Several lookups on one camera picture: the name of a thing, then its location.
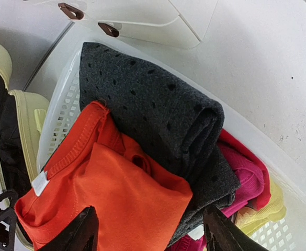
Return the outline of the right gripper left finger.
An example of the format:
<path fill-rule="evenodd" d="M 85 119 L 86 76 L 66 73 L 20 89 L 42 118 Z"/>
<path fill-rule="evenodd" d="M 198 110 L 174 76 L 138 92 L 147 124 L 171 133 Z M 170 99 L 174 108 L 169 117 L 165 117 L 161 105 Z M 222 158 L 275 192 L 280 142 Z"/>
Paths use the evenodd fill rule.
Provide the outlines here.
<path fill-rule="evenodd" d="M 99 219 L 94 207 L 86 207 L 59 235 L 41 250 L 97 250 Z"/>

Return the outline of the red teddy bear shirt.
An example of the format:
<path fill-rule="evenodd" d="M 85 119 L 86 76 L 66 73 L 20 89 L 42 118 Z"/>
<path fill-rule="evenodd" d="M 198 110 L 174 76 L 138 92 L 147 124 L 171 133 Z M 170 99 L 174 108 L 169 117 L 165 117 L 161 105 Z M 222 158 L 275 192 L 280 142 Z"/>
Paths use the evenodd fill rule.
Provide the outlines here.
<path fill-rule="evenodd" d="M 230 217 L 248 203 L 256 211 L 264 208 L 271 199 L 265 164 L 225 129 L 220 133 L 218 147 L 241 183 L 232 205 L 222 210 L 224 215 Z"/>

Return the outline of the yellow garment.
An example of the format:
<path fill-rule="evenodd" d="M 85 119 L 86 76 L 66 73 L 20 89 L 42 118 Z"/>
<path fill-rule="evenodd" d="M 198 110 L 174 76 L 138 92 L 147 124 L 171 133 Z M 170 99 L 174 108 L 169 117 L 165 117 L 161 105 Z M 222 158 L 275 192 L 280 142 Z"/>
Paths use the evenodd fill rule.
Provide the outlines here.
<path fill-rule="evenodd" d="M 252 236 L 268 221 L 277 222 L 286 216 L 282 189 L 270 178 L 271 198 L 259 211 L 243 207 L 236 216 L 235 225 L 247 236 Z"/>

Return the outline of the white three-drawer storage cabinet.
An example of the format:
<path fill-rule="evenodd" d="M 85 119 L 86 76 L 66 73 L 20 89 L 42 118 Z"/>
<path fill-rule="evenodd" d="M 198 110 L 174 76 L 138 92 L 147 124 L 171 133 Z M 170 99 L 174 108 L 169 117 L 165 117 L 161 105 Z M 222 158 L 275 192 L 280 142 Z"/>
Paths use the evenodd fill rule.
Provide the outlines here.
<path fill-rule="evenodd" d="M 204 39 L 217 1 L 28 1 L 114 38 L 127 37 L 181 49 Z"/>

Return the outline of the black garment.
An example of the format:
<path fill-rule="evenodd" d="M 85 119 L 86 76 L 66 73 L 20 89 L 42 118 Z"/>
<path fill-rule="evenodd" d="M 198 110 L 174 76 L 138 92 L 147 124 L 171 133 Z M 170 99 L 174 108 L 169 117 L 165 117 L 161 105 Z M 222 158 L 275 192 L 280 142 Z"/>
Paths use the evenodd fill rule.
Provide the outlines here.
<path fill-rule="evenodd" d="M 220 103 L 160 66 L 103 44 L 85 42 L 80 59 L 80 107 L 105 101 L 118 129 L 193 192 L 171 243 L 203 222 L 207 206 L 230 206 L 240 181 L 217 140 Z"/>

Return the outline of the magenta pink garment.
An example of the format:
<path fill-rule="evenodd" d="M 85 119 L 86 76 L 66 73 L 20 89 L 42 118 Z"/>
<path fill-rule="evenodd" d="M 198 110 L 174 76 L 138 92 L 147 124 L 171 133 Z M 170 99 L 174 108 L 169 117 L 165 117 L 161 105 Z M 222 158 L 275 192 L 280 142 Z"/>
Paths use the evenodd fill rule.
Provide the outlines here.
<path fill-rule="evenodd" d="M 256 198 L 263 194 L 268 182 L 265 181 L 265 175 L 259 164 L 257 165 L 251 159 L 248 159 L 247 156 L 222 142 L 218 144 L 218 148 L 238 178 L 240 187 L 232 194 L 232 197 L 227 197 L 227 206 L 219 205 L 218 201 L 215 201 L 213 204 L 227 218 L 233 218 L 232 215 L 253 199 L 255 199 L 255 205 L 257 206 L 257 200 L 261 201 L 261 199 Z M 190 232 L 189 230 L 187 235 L 180 238 L 168 250 L 204 250 L 207 247 L 206 237 L 203 235 L 195 240 L 191 238 Z"/>

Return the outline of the white perforated plastic basket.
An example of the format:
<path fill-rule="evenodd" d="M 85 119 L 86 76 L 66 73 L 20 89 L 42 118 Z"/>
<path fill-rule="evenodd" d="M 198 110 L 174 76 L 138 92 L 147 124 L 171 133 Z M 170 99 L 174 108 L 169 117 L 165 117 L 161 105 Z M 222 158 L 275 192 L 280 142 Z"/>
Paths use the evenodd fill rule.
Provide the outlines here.
<path fill-rule="evenodd" d="M 37 166 L 42 168 L 80 114 L 79 67 L 82 43 L 77 43 L 53 86 L 39 144 Z M 252 235 L 268 250 L 306 250 L 306 172 L 277 144 L 229 105 L 223 105 L 224 128 L 268 167 L 281 187 L 286 216 L 266 223 Z"/>

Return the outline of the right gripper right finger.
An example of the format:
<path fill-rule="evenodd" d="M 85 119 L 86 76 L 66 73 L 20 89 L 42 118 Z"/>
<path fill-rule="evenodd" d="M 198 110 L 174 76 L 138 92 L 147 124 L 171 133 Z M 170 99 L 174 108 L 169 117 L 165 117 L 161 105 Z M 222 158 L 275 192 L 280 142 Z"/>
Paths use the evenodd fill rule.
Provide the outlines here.
<path fill-rule="evenodd" d="M 207 250 L 266 251 L 266 248 L 245 235 L 215 206 L 210 205 L 205 208 L 203 226 Z"/>

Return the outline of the orange red garment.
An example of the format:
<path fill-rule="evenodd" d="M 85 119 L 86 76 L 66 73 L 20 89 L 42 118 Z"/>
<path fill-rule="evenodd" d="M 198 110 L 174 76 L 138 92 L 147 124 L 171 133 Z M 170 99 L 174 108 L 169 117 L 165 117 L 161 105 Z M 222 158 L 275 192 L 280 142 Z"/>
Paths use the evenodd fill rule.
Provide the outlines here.
<path fill-rule="evenodd" d="M 98 250 L 164 250 L 191 198 L 189 183 L 145 154 L 94 101 L 15 212 L 36 250 L 89 206 L 99 219 Z"/>

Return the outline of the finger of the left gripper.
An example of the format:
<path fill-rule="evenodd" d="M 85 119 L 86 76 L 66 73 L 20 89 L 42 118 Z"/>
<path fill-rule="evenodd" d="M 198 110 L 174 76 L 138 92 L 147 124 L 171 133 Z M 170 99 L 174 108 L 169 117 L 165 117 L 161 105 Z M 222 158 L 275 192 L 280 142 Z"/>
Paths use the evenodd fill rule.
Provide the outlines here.
<path fill-rule="evenodd" d="M 8 190 L 0 194 L 0 247 L 15 247 L 15 230 L 17 216 L 14 204 L 18 194 Z"/>

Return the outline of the pale green hard-shell suitcase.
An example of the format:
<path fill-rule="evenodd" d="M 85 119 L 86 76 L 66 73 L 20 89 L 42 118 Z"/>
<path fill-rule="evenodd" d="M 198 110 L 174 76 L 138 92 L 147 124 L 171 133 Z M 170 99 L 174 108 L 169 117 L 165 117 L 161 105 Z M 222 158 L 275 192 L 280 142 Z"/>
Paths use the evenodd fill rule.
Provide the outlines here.
<path fill-rule="evenodd" d="M 49 101 L 40 94 L 9 90 L 12 68 L 11 57 L 0 44 L 0 188 L 2 193 L 16 191 L 19 199 L 31 190 L 31 183 L 38 176 L 39 140 Z M 16 237 L 33 249 L 18 219 Z"/>

